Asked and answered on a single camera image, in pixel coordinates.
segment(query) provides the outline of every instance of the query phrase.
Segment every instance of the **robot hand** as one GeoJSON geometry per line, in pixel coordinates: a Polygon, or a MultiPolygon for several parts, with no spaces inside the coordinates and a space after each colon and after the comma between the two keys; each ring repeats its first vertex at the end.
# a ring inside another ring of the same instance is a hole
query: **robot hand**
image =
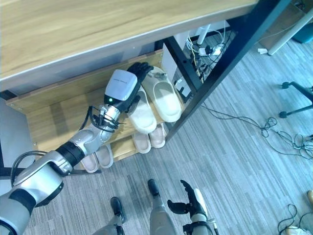
{"type": "Polygon", "coordinates": [[[113,105],[120,112],[128,111],[135,101],[141,82],[151,70],[153,67],[148,63],[136,62],[127,71],[114,71],[106,88],[104,103],[113,105]]]}
{"type": "Polygon", "coordinates": [[[207,210],[204,203],[204,199],[202,197],[201,192],[199,189],[192,189],[190,184],[186,181],[180,181],[184,187],[185,191],[188,194],[189,203],[177,202],[173,203],[171,200],[167,201],[167,205],[170,210],[175,214],[187,214],[190,213],[190,218],[192,218],[195,214],[203,214],[207,217],[207,210]]]}
{"type": "Polygon", "coordinates": [[[188,194],[189,203],[167,201],[170,210],[175,214],[190,213],[192,223],[183,226],[183,231],[187,235],[208,235],[213,234],[207,223],[207,210],[203,196],[199,189],[193,189],[186,181],[180,181],[188,194]]]}

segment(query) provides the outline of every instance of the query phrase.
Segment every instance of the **caster wheel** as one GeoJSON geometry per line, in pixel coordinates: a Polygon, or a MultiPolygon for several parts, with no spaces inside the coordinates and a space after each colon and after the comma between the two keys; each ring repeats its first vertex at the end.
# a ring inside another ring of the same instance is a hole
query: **caster wheel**
{"type": "Polygon", "coordinates": [[[286,118],[287,117],[287,112],[280,112],[279,113],[280,118],[286,118]]]}
{"type": "Polygon", "coordinates": [[[290,86],[289,82],[284,82],[284,83],[282,84],[282,88],[283,88],[283,89],[287,89],[289,86],[290,86]]]}

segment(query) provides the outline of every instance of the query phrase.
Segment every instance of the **table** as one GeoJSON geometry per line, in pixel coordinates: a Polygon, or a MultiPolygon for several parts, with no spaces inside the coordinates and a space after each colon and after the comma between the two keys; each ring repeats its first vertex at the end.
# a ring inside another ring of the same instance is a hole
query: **table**
{"type": "Polygon", "coordinates": [[[2,15],[6,19],[3,23],[4,40],[2,40],[4,42],[2,71],[5,76],[1,80],[2,89],[30,82],[32,78],[27,77],[27,74],[34,70],[44,71],[51,65],[57,68],[57,64],[66,63],[73,57],[77,59],[91,51],[103,50],[102,52],[109,55],[123,50],[129,45],[134,46],[154,41],[156,41],[155,49],[157,50],[165,43],[193,94],[193,98],[186,106],[181,118],[174,125],[168,125],[167,141],[214,91],[289,3],[288,0],[261,0],[254,7],[255,1],[251,0],[218,2],[196,0],[192,3],[178,0],[172,2],[132,1],[132,5],[127,5],[127,1],[118,3],[105,1],[108,10],[104,17],[101,11],[104,5],[97,6],[94,0],[88,1],[87,5],[83,1],[76,1],[75,4],[72,1],[66,1],[68,3],[66,4],[63,0],[53,2],[53,4],[38,0],[30,0],[30,2],[38,3],[38,5],[31,5],[31,8],[36,11],[30,11],[27,8],[28,5],[20,5],[20,12],[14,9],[17,7],[16,4],[22,4],[20,1],[7,0],[2,3],[2,15]],[[10,11],[18,11],[19,14],[9,16],[7,13],[10,11]],[[249,12],[246,23],[241,26],[223,56],[202,84],[171,35],[211,21],[229,19],[249,12]],[[127,21],[119,21],[120,24],[114,21],[120,18],[127,19],[127,21]],[[102,24],[107,22],[109,23],[103,28],[102,24]],[[24,30],[28,29],[30,25],[34,25],[34,30],[24,30]],[[41,42],[44,42],[45,47],[32,41],[37,36],[40,37],[41,42]],[[18,56],[17,48],[19,48],[21,39],[22,42],[25,40],[26,44],[24,45],[27,46],[20,47],[18,51],[21,51],[21,54],[18,56]]]}
{"type": "Polygon", "coordinates": [[[207,22],[245,15],[256,0],[3,0],[1,91],[31,82],[31,71],[100,50],[112,55],[207,22]]]}

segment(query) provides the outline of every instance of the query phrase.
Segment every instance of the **chair leg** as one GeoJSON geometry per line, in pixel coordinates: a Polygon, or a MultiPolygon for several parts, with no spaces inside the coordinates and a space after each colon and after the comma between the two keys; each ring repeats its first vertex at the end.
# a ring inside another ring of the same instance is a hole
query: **chair leg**
{"type": "Polygon", "coordinates": [[[299,113],[299,112],[302,112],[302,111],[305,111],[305,110],[309,110],[309,109],[313,109],[313,104],[312,104],[312,105],[309,105],[309,106],[307,106],[307,107],[304,107],[304,108],[302,108],[302,109],[297,109],[297,110],[292,111],[292,112],[289,112],[289,113],[287,113],[287,112],[280,112],[280,113],[279,113],[279,117],[280,117],[280,118],[286,118],[287,116],[289,116],[289,115],[291,115],[291,114],[299,113]]]}
{"type": "Polygon", "coordinates": [[[303,95],[305,95],[313,103],[313,94],[311,92],[309,92],[307,89],[300,86],[296,82],[290,82],[289,85],[293,85],[298,91],[300,91],[303,95]]]}

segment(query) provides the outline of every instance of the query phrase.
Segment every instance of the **shoe rack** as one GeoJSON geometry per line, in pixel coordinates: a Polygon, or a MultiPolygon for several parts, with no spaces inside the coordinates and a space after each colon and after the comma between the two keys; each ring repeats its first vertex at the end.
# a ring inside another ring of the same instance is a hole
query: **shoe rack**
{"type": "MultiPolygon", "coordinates": [[[[55,150],[78,131],[90,105],[103,104],[105,87],[114,70],[126,70],[134,62],[160,67],[162,56],[162,50],[154,51],[20,95],[6,104],[26,115],[34,149],[55,150]]],[[[150,106],[157,123],[163,122],[152,102],[150,106]]],[[[137,152],[132,141],[135,128],[126,114],[121,114],[119,121],[125,124],[107,142],[115,161],[137,152]]]]}

